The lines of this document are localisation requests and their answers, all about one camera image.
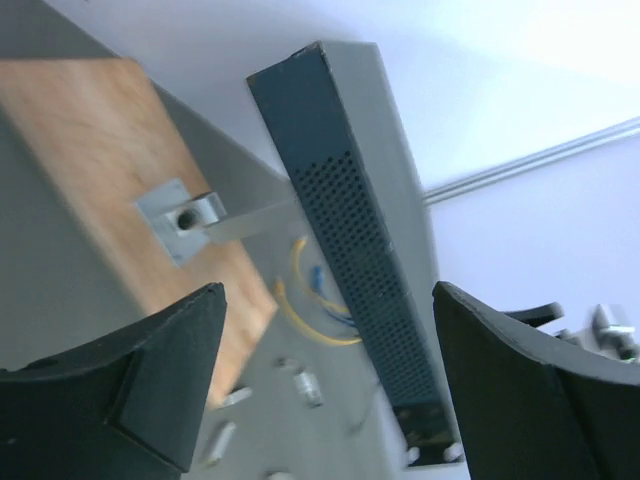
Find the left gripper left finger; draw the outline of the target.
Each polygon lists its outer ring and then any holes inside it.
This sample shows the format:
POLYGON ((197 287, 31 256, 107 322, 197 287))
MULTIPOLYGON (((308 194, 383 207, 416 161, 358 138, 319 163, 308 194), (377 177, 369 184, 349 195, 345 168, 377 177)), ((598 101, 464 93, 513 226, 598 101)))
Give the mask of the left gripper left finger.
POLYGON ((226 314, 210 283, 84 345, 1 372, 4 479, 189 472, 226 314))

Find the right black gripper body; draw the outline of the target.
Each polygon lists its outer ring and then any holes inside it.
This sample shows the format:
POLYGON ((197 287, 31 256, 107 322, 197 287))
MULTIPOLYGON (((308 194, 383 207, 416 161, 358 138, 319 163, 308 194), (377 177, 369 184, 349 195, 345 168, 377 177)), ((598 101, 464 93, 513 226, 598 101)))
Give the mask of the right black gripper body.
MULTIPOLYGON (((561 319, 562 306, 557 302, 535 308, 504 311, 507 316, 530 327, 540 327, 561 319)), ((627 364, 639 364, 639 343, 636 328, 619 305, 598 304, 592 311, 587 327, 580 331, 563 328, 553 336, 584 350, 627 364)))

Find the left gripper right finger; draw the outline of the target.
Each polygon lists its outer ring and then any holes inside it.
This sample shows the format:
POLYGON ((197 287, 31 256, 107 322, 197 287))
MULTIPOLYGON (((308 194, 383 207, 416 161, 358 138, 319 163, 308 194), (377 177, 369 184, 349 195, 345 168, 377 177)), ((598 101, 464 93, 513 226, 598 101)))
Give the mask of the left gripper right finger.
POLYGON ((438 340, 474 479, 636 479, 639 368, 433 289, 438 340))

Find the silver SFP module by board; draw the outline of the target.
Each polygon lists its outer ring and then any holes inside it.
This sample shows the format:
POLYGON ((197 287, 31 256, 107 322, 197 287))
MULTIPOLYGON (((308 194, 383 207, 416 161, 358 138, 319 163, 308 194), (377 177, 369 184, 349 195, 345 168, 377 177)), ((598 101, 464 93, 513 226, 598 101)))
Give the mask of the silver SFP module by board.
POLYGON ((242 386, 236 388, 230 392, 220 404, 220 408, 226 408, 235 404, 238 404, 244 400, 250 398, 253 394, 253 389, 248 386, 242 386))

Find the silver SFP module upper right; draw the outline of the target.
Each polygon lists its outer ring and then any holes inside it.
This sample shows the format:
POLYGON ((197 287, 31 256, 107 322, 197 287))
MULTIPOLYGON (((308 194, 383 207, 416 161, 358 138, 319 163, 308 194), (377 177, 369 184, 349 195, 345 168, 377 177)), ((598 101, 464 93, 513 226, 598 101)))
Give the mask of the silver SFP module upper right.
POLYGON ((309 408, 317 408, 324 404, 316 376, 306 369, 299 370, 293 376, 296 389, 309 408))

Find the wooden board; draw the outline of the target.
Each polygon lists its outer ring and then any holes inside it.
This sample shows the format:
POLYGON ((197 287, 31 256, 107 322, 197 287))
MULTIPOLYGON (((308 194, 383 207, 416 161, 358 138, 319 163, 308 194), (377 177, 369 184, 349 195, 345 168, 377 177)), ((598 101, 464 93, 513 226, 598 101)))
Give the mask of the wooden board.
POLYGON ((277 305, 239 242, 169 258, 135 203, 178 179, 208 183, 143 69, 131 59, 3 60, 1 104, 93 242, 147 313, 210 283, 227 313, 208 404, 220 406, 277 305))

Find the metal bracket on board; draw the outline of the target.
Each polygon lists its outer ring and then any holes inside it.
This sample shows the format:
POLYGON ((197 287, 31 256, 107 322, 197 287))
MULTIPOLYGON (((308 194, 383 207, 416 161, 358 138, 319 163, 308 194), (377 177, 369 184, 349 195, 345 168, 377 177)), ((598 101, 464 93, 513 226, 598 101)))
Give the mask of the metal bracket on board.
POLYGON ((216 192, 192 196, 178 178, 138 197, 135 206, 178 267, 209 245, 242 240, 286 225, 298 210, 298 202, 287 199, 230 214, 216 192))

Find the dark teal network switch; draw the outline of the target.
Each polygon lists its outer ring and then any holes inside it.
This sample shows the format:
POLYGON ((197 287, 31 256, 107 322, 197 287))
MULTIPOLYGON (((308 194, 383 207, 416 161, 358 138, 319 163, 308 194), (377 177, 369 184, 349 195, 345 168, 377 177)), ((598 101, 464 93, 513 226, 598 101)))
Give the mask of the dark teal network switch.
POLYGON ((432 235, 378 47, 317 41, 247 84, 416 465, 458 463, 432 235))

